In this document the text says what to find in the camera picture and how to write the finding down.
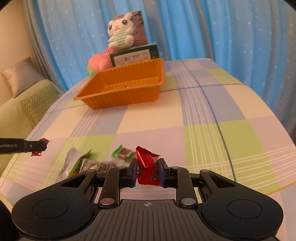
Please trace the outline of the green brown candy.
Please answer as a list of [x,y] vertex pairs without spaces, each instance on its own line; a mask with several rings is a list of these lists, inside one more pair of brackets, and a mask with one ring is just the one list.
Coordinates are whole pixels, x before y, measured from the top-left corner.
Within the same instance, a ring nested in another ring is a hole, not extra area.
[[133,150],[125,148],[123,145],[120,145],[116,150],[112,152],[111,156],[113,158],[119,158],[129,163],[135,156],[135,152]]

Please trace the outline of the green printed box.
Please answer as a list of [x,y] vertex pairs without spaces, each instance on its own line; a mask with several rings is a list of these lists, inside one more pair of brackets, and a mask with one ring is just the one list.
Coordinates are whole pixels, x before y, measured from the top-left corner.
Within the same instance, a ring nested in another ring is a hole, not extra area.
[[110,54],[113,67],[159,58],[157,44],[138,45]]

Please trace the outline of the orange plastic tray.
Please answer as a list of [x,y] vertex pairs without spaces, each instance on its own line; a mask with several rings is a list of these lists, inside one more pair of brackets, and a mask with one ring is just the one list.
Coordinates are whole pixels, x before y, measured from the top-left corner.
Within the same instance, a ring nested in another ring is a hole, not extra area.
[[166,83],[162,58],[110,68],[95,74],[74,97],[91,109],[153,102]]

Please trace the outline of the grey black snack packet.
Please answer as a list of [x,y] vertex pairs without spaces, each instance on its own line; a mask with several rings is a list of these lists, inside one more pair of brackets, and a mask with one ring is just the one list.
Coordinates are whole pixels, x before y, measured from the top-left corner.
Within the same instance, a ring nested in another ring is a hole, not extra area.
[[84,158],[82,160],[79,172],[84,172],[89,169],[96,170],[97,173],[107,173],[111,168],[119,167],[119,166],[128,166],[128,163],[122,160],[115,160],[115,161],[105,161],[105,162],[98,162],[92,161],[90,159]]

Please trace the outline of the grey cushion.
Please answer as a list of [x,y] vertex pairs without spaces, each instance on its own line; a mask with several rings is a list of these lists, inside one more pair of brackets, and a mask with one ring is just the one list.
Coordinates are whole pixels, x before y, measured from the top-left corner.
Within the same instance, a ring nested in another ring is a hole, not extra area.
[[35,67],[30,57],[1,72],[1,76],[10,89],[13,98],[45,78]]

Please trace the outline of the green zigzag cushion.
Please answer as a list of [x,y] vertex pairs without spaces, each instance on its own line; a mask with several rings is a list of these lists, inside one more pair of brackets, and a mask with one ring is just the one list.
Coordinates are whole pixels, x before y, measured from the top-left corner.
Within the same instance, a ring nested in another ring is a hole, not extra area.
[[50,85],[21,101],[21,107],[32,128],[41,121],[47,110],[60,95],[59,91]]

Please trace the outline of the green sofa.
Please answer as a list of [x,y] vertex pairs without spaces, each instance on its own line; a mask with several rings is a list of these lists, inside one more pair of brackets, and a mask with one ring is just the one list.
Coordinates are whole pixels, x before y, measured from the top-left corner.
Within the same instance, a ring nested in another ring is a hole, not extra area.
[[27,119],[21,101],[26,99],[43,88],[52,85],[62,96],[63,92],[53,82],[43,79],[23,91],[16,98],[9,99],[1,106],[1,137],[2,138],[26,138],[33,128]]

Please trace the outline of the green clear snack bag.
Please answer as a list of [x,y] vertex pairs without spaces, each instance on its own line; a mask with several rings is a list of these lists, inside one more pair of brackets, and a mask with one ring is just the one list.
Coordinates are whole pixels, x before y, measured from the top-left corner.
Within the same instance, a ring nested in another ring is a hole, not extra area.
[[64,161],[63,167],[58,173],[55,182],[60,182],[62,180],[65,180],[71,177],[74,171],[76,170],[77,165],[80,163],[80,161],[84,158],[88,158],[90,153],[91,153],[91,150],[83,154],[82,152],[79,152],[77,149],[71,148],[67,152],[67,156]]

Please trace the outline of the checkered tablecloth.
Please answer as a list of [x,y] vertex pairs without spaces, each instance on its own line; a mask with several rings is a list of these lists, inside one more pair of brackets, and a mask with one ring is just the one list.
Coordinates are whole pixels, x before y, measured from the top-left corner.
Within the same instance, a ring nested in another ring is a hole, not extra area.
[[168,61],[155,102],[90,109],[74,96],[82,80],[48,110],[27,139],[49,140],[40,157],[15,155],[1,176],[10,204],[56,181],[68,151],[110,161],[119,146],[141,146],[169,166],[210,169],[269,195],[283,208],[280,240],[295,239],[295,145],[248,86],[211,59]]

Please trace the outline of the small dark red candy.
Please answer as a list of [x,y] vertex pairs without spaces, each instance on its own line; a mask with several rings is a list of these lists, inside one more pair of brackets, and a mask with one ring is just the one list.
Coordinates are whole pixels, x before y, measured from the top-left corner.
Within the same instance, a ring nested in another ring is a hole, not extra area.
[[41,156],[42,153],[47,149],[47,145],[50,141],[46,138],[41,138],[40,140],[38,140],[38,142],[44,143],[44,145],[42,146],[42,150],[31,152],[31,156]]

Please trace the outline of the white bunny plush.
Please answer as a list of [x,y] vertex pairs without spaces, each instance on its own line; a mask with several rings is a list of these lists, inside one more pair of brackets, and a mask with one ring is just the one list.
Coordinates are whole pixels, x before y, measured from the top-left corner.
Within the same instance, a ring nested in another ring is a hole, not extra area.
[[111,20],[108,23],[108,47],[116,51],[128,49],[134,42],[134,23],[132,13],[126,13],[123,18]]

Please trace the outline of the pink star plush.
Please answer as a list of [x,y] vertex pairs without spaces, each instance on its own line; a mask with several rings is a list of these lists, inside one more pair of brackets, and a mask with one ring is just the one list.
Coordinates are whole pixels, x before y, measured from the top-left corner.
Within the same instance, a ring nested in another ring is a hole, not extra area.
[[87,72],[90,77],[93,77],[97,72],[109,69],[112,67],[110,55],[115,53],[114,49],[107,48],[105,51],[93,55],[88,60]]

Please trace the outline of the red crinkled snack packet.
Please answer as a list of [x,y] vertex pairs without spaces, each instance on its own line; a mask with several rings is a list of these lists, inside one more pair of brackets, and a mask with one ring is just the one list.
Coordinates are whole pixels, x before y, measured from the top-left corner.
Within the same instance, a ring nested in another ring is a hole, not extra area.
[[160,186],[158,160],[159,155],[137,146],[135,149],[138,163],[137,182],[140,185]]

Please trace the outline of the blue star curtain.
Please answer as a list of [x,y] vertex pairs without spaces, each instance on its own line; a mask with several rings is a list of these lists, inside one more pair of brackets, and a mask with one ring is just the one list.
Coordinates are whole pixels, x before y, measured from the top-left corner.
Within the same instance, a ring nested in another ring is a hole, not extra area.
[[108,22],[132,11],[164,59],[213,59],[295,133],[295,10],[285,1],[23,1],[38,68],[68,90],[107,48]]

